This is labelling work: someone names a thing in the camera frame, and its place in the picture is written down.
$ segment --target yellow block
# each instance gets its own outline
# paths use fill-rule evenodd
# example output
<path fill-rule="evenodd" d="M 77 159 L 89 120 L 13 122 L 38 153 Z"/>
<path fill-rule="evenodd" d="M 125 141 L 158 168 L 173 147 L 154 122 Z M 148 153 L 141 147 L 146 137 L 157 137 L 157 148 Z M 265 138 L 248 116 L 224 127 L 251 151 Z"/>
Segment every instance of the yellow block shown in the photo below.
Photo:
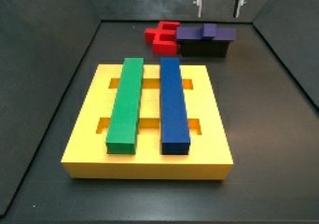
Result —
<path fill-rule="evenodd" d="M 136 155 L 106 154 L 104 139 L 121 65 L 100 64 L 65 147 L 62 166 L 73 178 L 224 179 L 233 160 L 204 65 L 180 66 L 189 155 L 160 155 L 160 66 L 145 65 Z"/>

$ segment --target green block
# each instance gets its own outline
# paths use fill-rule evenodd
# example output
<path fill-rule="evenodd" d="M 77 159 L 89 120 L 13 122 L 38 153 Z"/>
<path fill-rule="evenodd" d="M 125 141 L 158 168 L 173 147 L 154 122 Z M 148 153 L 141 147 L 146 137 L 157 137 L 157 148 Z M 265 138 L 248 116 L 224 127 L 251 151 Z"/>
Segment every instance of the green block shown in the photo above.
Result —
<path fill-rule="evenodd" d="M 105 137 L 108 154 L 136 153 L 141 82 L 142 58 L 125 58 Z"/>

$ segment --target blue block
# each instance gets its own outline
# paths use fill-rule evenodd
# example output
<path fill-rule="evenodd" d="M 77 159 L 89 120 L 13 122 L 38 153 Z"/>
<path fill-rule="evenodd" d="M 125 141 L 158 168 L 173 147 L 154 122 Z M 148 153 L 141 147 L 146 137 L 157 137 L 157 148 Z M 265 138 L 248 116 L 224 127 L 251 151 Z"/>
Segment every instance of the blue block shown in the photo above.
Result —
<path fill-rule="evenodd" d="M 188 155 L 188 150 L 162 150 L 161 155 Z"/>
<path fill-rule="evenodd" d="M 201 39 L 212 40 L 216 36 L 216 24 L 204 23 L 201 25 Z"/>
<path fill-rule="evenodd" d="M 178 58 L 160 58 L 161 154 L 188 154 L 191 146 Z"/>

